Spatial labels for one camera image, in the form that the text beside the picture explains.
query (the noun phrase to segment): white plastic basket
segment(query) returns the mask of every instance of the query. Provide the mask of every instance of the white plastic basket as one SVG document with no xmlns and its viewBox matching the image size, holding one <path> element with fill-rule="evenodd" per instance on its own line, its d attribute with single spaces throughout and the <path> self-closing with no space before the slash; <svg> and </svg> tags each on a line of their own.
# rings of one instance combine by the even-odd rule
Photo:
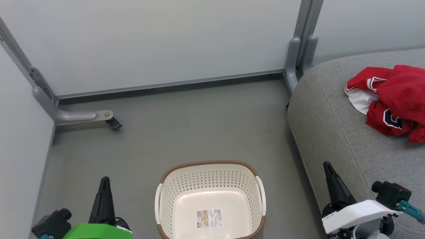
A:
<svg viewBox="0 0 425 239">
<path fill-rule="evenodd" d="M 251 239 L 265 216 L 263 183 L 240 161 L 175 166 L 156 190 L 155 219 L 164 239 Z"/>
</svg>

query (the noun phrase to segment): white wall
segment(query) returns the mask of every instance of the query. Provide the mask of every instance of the white wall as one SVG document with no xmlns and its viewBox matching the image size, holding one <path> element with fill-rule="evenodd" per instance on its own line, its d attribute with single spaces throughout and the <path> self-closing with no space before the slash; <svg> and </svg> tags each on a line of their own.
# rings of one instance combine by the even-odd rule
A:
<svg viewBox="0 0 425 239">
<path fill-rule="evenodd" d="M 313 64 L 378 51 L 425 47 L 424 0 L 324 0 Z"/>
<path fill-rule="evenodd" d="M 301 0 L 2 0 L 55 95 L 283 69 Z"/>
<path fill-rule="evenodd" d="M 54 123 L 0 46 L 0 234 L 28 238 Z"/>
</svg>

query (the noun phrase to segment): basket handle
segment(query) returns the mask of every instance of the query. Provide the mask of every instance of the basket handle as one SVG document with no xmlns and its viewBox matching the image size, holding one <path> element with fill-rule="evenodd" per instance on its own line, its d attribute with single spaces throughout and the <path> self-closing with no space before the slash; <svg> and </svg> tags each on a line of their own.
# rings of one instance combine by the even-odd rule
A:
<svg viewBox="0 0 425 239">
<path fill-rule="evenodd" d="M 158 185 L 158 187 L 156 188 L 156 193 L 155 193 L 155 219 L 157 224 L 161 224 L 160 218 L 159 218 L 159 203 L 160 203 L 159 195 L 161 194 L 161 189 L 162 189 L 162 183 Z"/>
<path fill-rule="evenodd" d="M 260 188 L 260 194 L 261 194 L 261 205 L 262 205 L 262 213 L 263 216 L 266 215 L 266 192 L 264 191 L 263 182 L 261 181 L 260 177 L 256 176 L 258 187 Z"/>
</svg>

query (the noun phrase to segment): red clothing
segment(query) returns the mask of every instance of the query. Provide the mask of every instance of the red clothing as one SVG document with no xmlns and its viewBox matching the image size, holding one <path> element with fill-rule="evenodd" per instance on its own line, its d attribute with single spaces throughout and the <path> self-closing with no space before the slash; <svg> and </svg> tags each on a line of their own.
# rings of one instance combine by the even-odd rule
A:
<svg viewBox="0 0 425 239">
<path fill-rule="evenodd" d="M 410 132 L 410 142 L 425 141 L 425 69 L 367 67 L 348 81 L 345 92 L 367 115 L 366 124 L 380 133 Z"/>
</svg>

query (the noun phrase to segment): gray ottoman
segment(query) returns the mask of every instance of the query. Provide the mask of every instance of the gray ottoman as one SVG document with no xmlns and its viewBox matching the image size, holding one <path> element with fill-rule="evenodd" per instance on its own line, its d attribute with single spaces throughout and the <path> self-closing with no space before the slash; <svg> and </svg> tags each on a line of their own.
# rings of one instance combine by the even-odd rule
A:
<svg viewBox="0 0 425 239">
<path fill-rule="evenodd" d="M 366 66 L 396 64 L 425 68 L 425 49 L 332 60 L 299 81 L 288 119 L 320 209 L 330 202 L 322 166 L 329 161 L 358 202 L 376 199 L 373 182 L 389 181 L 411 190 L 409 202 L 425 210 L 425 143 L 409 143 L 407 136 L 386 137 L 367 126 L 366 115 L 344 93 L 347 81 Z M 425 238 L 425 226 L 410 216 L 395 218 L 395 224 L 391 238 Z"/>
</svg>

